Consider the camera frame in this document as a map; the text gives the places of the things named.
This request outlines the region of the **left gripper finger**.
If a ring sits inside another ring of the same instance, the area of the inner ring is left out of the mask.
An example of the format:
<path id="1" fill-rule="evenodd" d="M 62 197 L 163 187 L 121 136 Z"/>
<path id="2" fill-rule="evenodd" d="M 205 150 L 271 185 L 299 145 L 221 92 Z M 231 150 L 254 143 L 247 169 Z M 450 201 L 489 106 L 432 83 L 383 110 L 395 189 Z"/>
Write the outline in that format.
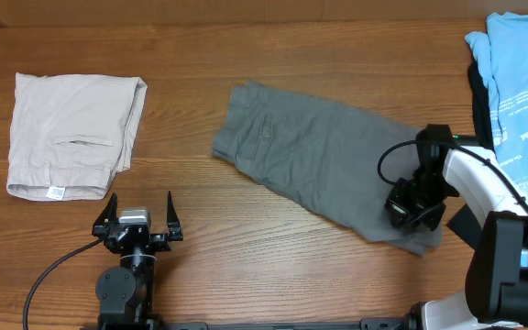
<path id="1" fill-rule="evenodd" d="M 117 194 L 113 192 L 104 210 L 99 214 L 97 219 L 94 221 L 94 224 L 96 226 L 101 226 L 106 223 L 114 222 L 117 219 L 116 210 L 117 210 Z"/>
<path id="2" fill-rule="evenodd" d="M 173 200 L 171 196 L 171 192 L 168 192 L 168 198 L 167 198 L 167 227 L 168 229 L 174 229 L 174 228 L 180 228 L 181 223 L 179 220 L 179 217 L 176 214 Z"/>

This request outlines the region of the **grey shorts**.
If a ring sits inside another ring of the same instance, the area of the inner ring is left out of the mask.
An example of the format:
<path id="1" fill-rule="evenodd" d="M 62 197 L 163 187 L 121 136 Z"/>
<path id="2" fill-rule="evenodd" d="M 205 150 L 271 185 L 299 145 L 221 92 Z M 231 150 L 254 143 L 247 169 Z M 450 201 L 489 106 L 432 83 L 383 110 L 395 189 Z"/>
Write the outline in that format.
<path id="1" fill-rule="evenodd" d="M 412 140 L 418 128 L 304 93 L 246 82 L 233 88 L 212 152 L 278 195 L 353 229 L 417 255 L 441 244 L 435 231 L 405 232 L 390 223 L 387 180 L 418 168 Z"/>

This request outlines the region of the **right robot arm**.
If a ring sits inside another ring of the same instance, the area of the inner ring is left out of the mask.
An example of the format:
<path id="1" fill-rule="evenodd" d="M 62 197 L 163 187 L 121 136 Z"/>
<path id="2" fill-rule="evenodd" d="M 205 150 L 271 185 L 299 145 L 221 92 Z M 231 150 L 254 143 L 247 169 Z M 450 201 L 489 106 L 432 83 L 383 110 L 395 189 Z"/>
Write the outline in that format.
<path id="1" fill-rule="evenodd" d="M 528 327 L 528 200 L 475 137 L 429 125 L 412 145 L 419 167 L 392 183 L 385 207 L 393 227 L 436 229 L 445 200 L 460 197 L 478 224 L 479 238 L 463 291 L 418 302 L 403 329 L 515 329 Z"/>

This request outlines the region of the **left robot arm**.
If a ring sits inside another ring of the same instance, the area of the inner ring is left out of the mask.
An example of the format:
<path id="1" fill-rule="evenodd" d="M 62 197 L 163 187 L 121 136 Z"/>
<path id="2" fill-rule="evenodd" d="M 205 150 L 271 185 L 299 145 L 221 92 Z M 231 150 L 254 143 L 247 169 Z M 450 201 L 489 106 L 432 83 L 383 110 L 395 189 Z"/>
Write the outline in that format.
<path id="1" fill-rule="evenodd" d="M 171 197 L 167 198 L 167 230 L 152 233 L 150 227 L 147 208 L 118 212 L 116 194 L 93 222 L 93 236 L 120 257 L 119 265 L 104 271 L 96 282 L 99 329 L 165 327 L 161 317 L 153 312 L 156 255 L 169 251 L 170 242 L 183 240 L 182 226 Z"/>

